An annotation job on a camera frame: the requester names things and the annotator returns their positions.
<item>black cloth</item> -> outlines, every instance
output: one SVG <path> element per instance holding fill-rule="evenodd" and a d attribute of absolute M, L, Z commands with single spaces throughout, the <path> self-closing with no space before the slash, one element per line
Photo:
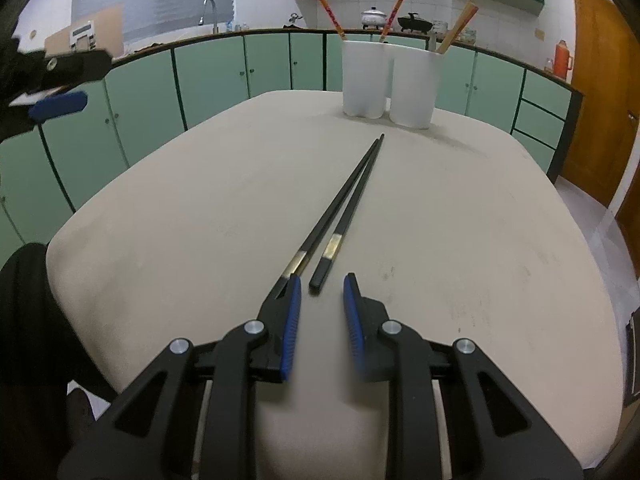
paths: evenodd
<path fill-rule="evenodd" d="M 28 244 L 0 270 L 0 479 L 49 480 L 70 448 L 66 385 L 112 401 L 47 279 L 47 247 Z"/>

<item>tiled floor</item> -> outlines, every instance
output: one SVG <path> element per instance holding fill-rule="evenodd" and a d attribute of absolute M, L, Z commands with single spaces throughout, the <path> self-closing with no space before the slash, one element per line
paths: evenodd
<path fill-rule="evenodd" d="M 640 288 L 624 238 L 612 213 L 596 199 L 562 177 L 556 189 L 587 240 L 609 291 L 626 370 L 625 326 L 640 307 Z"/>

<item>black chopstick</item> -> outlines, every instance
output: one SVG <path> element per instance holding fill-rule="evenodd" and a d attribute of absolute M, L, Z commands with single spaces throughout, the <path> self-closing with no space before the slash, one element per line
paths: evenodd
<path fill-rule="evenodd" d="M 344 239 L 344 235 L 347 233 L 347 229 L 351 224 L 351 219 L 353 218 L 354 213 L 356 212 L 356 208 L 358 207 L 358 202 L 360 201 L 360 197 L 362 196 L 362 192 L 364 191 L 365 186 L 367 185 L 367 180 L 369 179 L 369 175 L 371 174 L 371 170 L 373 169 L 373 165 L 376 162 L 376 157 L 378 156 L 378 152 L 380 151 L 380 147 L 382 147 L 382 140 L 385 138 L 385 134 L 382 134 L 379 139 L 378 145 L 375 147 L 373 153 L 371 153 L 371 158 L 367 163 L 367 167 L 362 172 L 362 176 L 358 181 L 358 185 L 356 189 L 353 190 L 353 194 L 347 204 L 347 207 L 344 208 L 344 212 L 338 220 L 338 225 L 334 229 L 334 234 L 331 235 L 329 239 L 329 243 L 326 245 L 324 249 L 324 253 L 322 254 L 322 258 L 318 262 L 318 266 L 314 271 L 314 275 L 311 277 L 309 281 L 309 292 L 311 294 L 320 294 L 322 290 L 322 286 L 324 285 L 324 280 L 329 275 L 329 271 L 331 270 L 331 266 L 334 264 L 335 257 L 338 255 L 340 251 L 340 246 L 342 245 L 342 240 Z"/>
<path fill-rule="evenodd" d="M 324 237 L 329 225 L 334 220 L 338 211 L 344 202 L 344 199 L 347 198 L 347 195 L 351 191 L 353 184 L 358 179 L 360 172 L 362 172 L 362 168 L 365 167 L 366 163 L 369 161 L 369 158 L 373 154 L 376 146 L 379 144 L 379 139 L 373 141 L 371 147 L 367 150 L 367 153 L 364 154 L 358 165 L 356 166 L 353 173 L 350 174 L 347 181 L 342 185 L 340 191 L 335 196 L 334 200 L 329 204 L 329 207 L 322 214 L 316 226 L 311 230 L 309 236 L 306 237 L 305 241 L 302 242 L 298 252 L 293 256 L 289 265 L 284 269 L 282 275 L 278 278 L 278 281 L 273 285 L 267 299 L 269 298 L 277 298 L 279 297 L 285 290 L 287 286 L 287 282 L 289 281 L 289 277 L 292 274 L 300 275 L 300 273 L 305 270 L 306 264 L 309 262 L 309 258 L 313 255 L 316 247 Z"/>

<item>drawer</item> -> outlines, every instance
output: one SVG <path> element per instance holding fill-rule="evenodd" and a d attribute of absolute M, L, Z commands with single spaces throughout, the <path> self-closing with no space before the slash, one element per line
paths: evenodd
<path fill-rule="evenodd" d="M 540 166 L 542 171 L 546 173 L 549 170 L 551 160 L 554 158 L 554 150 L 519 132 L 514 132 L 513 138 L 524 146 L 524 148 L 529 152 L 529 155 L 531 155 L 533 160 L 535 160 Z"/>
<path fill-rule="evenodd" d="M 552 148 L 556 148 L 560 135 L 562 135 L 564 121 L 522 101 L 515 128 Z"/>
<path fill-rule="evenodd" d="M 527 70 L 522 97 L 565 119 L 571 91 L 551 79 Z"/>

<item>faucet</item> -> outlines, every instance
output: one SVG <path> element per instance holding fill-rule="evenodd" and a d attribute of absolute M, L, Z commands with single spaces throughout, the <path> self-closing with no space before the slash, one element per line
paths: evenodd
<path fill-rule="evenodd" d="M 216 3 L 214 0 L 204 0 L 203 8 L 202 8 L 202 16 L 200 17 L 200 21 L 198 25 L 204 25 L 204 13 L 207 11 L 207 2 L 211 2 L 211 10 L 213 11 L 213 33 L 218 33 L 218 10 L 216 9 Z"/>

